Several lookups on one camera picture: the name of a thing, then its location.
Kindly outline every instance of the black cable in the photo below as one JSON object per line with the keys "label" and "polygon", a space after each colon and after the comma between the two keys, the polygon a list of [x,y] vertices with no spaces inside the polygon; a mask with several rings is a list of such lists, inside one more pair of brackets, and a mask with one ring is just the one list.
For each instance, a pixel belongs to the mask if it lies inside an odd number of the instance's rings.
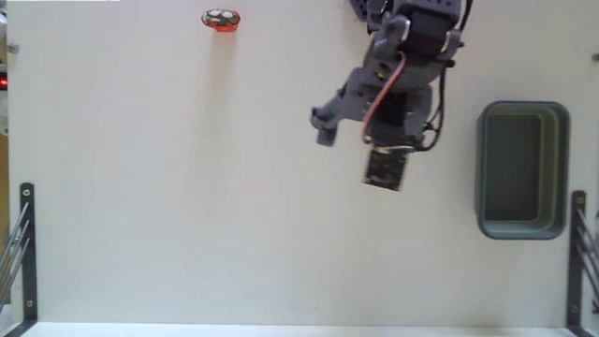
{"label": "black cable", "polygon": [[[437,106],[437,111],[432,115],[431,119],[425,124],[424,131],[432,131],[434,132],[434,138],[432,139],[431,144],[427,146],[422,146],[417,149],[419,152],[427,152],[432,150],[432,148],[437,145],[439,142],[439,138],[441,138],[441,131],[443,130],[443,123],[446,118],[446,73],[447,67],[444,66],[441,71],[441,76],[439,77],[439,105]],[[439,118],[439,124],[437,127],[434,127],[432,123]]]}
{"label": "black cable", "polygon": [[472,10],[472,4],[475,0],[466,0],[466,10],[464,10],[464,17],[461,19],[460,31],[464,31],[468,18],[470,18],[470,11]]}
{"label": "black cable", "polygon": [[[464,31],[466,28],[466,24],[468,23],[468,19],[470,18],[470,12],[472,11],[472,5],[474,0],[466,0],[466,9],[464,10],[464,16],[461,19],[460,23],[460,31]],[[439,77],[439,105],[437,106],[437,111],[432,115],[428,122],[426,122],[424,126],[424,131],[432,131],[434,132],[434,139],[432,139],[431,144],[427,146],[423,146],[420,149],[417,149],[420,152],[427,152],[432,150],[437,142],[439,142],[439,138],[441,138],[441,131],[443,130],[443,123],[446,118],[446,75],[447,75],[447,66],[443,67],[441,71],[441,76]],[[439,125],[435,128],[432,123],[439,118]]]}

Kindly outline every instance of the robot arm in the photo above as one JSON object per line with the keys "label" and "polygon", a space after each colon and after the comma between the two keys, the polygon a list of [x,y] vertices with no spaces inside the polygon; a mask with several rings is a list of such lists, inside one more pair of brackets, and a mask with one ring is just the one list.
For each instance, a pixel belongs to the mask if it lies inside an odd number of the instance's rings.
{"label": "robot arm", "polygon": [[[365,183],[398,190],[407,155],[426,152],[438,140],[445,115],[445,73],[461,43],[461,0],[368,0],[358,16],[374,31],[364,63],[342,89],[312,111],[317,141],[332,146],[342,119],[364,121],[362,137],[373,145]],[[431,113],[431,82],[440,79],[440,105]],[[434,140],[425,145],[425,132]]]}

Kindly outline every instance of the red cable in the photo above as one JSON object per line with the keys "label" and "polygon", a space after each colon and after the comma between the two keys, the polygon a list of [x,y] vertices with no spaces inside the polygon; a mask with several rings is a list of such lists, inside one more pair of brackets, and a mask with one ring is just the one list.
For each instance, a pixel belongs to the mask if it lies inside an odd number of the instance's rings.
{"label": "red cable", "polygon": [[387,96],[389,91],[391,91],[393,85],[395,85],[397,80],[400,78],[400,75],[402,74],[403,70],[405,69],[405,66],[407,65],[407,57],[405,56],[405,53],[403,51],[400,51],[399,55],[402,57],[400,65],[397,67],[393,75],[391,75],[387,83],[385,83],[385,86],[383,87],[381,92],[378,93],[373,103],[368,107],[368,111],[366,112],[366,116],[364,117],[364,126],[362,127],[362,141],[364,141],[364,143],[366,144],[370,144],[371,142],[370,137],[367,135],[367,133],[368,126],[371,123],[371,119],[373,118],[374,113],[383,102],[383,99],[385,99],[385,96]]}

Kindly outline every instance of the gray plastic bin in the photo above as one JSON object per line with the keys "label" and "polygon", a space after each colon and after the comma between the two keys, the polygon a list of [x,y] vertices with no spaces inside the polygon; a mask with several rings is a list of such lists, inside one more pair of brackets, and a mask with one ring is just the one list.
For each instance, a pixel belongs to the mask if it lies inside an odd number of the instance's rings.
{"label": "gray plastic bin", "polygon": [[565,227],[567,109],[552,102],[496,102],[478,122],[480,230],[499,240],[559,236]]}

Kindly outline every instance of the red object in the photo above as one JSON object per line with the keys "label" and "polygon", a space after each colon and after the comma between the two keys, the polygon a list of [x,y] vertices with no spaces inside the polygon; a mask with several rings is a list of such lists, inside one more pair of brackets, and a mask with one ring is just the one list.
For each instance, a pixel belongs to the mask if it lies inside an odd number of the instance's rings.
{"label": "red object", "polygon": [[240,26],[241,15],[235,10],[215,8],[202,15],[202,22],[217,32],[235,32]]}

